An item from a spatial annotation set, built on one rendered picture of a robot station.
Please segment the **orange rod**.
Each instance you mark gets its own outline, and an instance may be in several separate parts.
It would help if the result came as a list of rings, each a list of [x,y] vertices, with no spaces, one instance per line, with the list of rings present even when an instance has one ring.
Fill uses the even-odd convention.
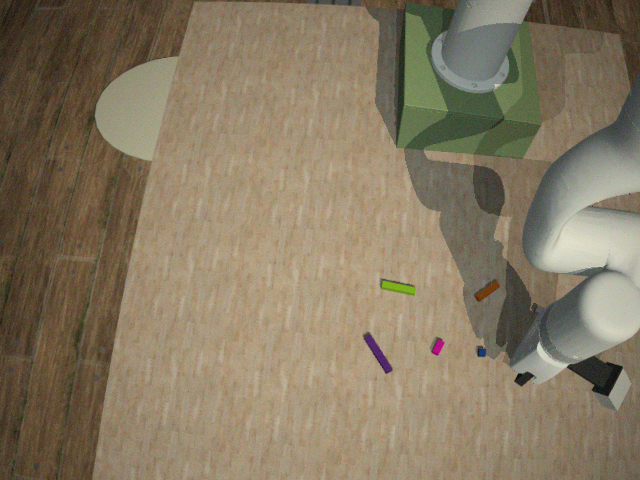
[[[489,294],[491,294],[492,292],[494,292],[496,289],[498,289],[500,287],[499,283],[497,281],[495,281],[494,283],[492,283],[491,285],[489,285],[487,288],[485,288],[483,291],[481,291],[480,293],[478,293],[475,298],[478,302],[480,302],[482,299],[484,299],[485,297],[487,297]]]

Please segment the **purple rod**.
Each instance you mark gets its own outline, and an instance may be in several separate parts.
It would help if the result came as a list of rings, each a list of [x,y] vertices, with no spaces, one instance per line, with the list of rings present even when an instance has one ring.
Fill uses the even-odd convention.
[[[378,345],[376,344],[376,342],[372,338],[371,334],[366,336],[364,338],[364,340],[366,341],[367,345],[369,346],[369,348],[373,352],[374,356],[378,360],[379,364],[381,365],[381,367],[383,368],[385,373],[388,374],[389,372],[391,372],[393,370],[392,367],[390,366],[390,364],[388,363],[387,359],[385,358],[385,356],[383,355],[383,353],[379,349]]]

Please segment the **lime green rectangular bar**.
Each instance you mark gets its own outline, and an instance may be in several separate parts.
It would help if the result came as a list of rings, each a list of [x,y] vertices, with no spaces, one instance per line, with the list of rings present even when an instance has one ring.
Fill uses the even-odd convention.
[[[398,292],[398,293],[403,293],[403,294],[408,294],[408,295],[413,295],[413,296],[415,295],[415,291],[416,291],[416,287],[397,284],[397,283],[392,283],[392,282],[388,282],[388,281],[383,281],[382,282],[381,289],[394,291],[394,292]]]

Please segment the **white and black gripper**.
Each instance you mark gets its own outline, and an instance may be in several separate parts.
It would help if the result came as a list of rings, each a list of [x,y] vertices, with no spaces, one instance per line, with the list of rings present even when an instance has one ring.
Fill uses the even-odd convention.
[[[555,302],[553,302],[552,304],[554,304]],[[546,351],[541,342],[539,333],[540,321],[545,311],[552,304],[545,307],[538,314],[510,360],[510,368],[514,372],[518,373],[514,382],[521,387],[532,377],[534,377],[534,379],[532,380],[533,384],[543,383],[560,373],[569,364],[575,364],[564,363],[555,359]]]

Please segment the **magenta rod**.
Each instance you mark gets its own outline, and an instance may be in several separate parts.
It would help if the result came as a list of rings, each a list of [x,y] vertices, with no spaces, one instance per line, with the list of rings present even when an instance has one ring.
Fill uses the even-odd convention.
[[[441,349],[442,349],[442,347],[443,347],[443,345],[444,345],[444,343],[445,342],[443,342],[443,341],[438,339],[438,341],[437,341],[432,353],[438,356],[440,351],[441,351]]]

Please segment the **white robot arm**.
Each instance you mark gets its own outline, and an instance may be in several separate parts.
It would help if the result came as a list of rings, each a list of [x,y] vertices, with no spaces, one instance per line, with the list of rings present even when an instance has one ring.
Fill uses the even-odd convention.
[[[431,48],[438,75],[471,93],[500,87],[509,72],[507,53],[532,1],[458,0],[449,29]],[[540,339],[552,357],[576,363],[567,368],[594,384],[601,405],[615,411],[631,382],[622,366],[594,355],[640,329],[640,214],[590,205],[635,192],[640,192],[640,69],[617,120],[548,168],[522,235],[533,267],[589,276],[545,311]]]

